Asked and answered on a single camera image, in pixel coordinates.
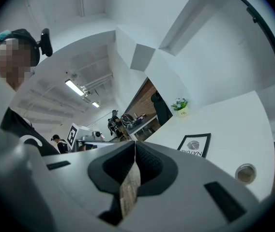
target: picture frame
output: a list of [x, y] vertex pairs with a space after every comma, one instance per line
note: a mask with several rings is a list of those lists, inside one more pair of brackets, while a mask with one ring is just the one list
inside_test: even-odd
[[210, 133], [186, 135], [177, 150], [205, 158], [210, 141]]

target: white logo on shirt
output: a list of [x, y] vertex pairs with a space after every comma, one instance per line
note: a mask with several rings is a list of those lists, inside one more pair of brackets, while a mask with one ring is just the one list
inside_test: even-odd
[[20, 140], [24, 143], [25, 141], [27, 141], [28, 139], [34, 139], [37, 143], [38, 146], [42, 147], [43, 144], [40, 140], [38, 140], [36, 137], [33, 137], [31, 135], [24, 135], [20, 138]]

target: fingerprint design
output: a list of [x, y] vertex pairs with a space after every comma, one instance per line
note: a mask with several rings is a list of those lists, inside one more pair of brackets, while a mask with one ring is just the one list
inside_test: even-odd
[[196, 141], [196, 140], [192, 140], [192, 141], [190, 141], [188, 144], [187, 144], [187, 147], [189, 148], [189, 149], [199, 149], [199, 145], [200, 145], [200, 143], [198, 142], [198, 141]]

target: black rectangular slot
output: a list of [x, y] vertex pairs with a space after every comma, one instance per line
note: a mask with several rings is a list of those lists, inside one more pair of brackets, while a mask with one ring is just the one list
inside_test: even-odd
[[66, 166], [66, 165], [70, 165], [70, 163], [67, 160], [56, 162], [56, 163], [47, 164], [46, 166], [47, 166], [47, 168], [49, 170], [53, 170], [53, 169], [56, 169], [56, 168], [62, 168], [64, 166]]
[[246, 210], [218, 183], [204, 185], [228, 222], [233, 222], [246, 213]]

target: white table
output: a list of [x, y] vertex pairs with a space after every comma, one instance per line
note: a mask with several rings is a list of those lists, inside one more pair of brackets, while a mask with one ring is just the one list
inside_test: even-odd
[[206, 159], [235, 177], [250, 163], [256, 179], [247, 187], [263, 200], [270, 195], [275, 174], [275, 149], [266, 112], [256, 92], [202, 107], [187, 117], [173, 116], [146, 142], [177, 149], [185, 135], [211, 133]]
[[151, 117], [151, 119], [149, 119], [148, 117], [142, 119], [141, 124], [139, 124], [138, 126], [134, 127], [133, 130], [127, 130], [129, 136], [131, 137], [132, 140], [137, 141], [137, 137], [135, 136], [135, 133], [137, 133], [140, 129], [142, 129], [144, 126], [148, 125], [151, 121], [153, 121], [154, 119], [158, 119], [158, 116], [155, 115], [153, 117]]

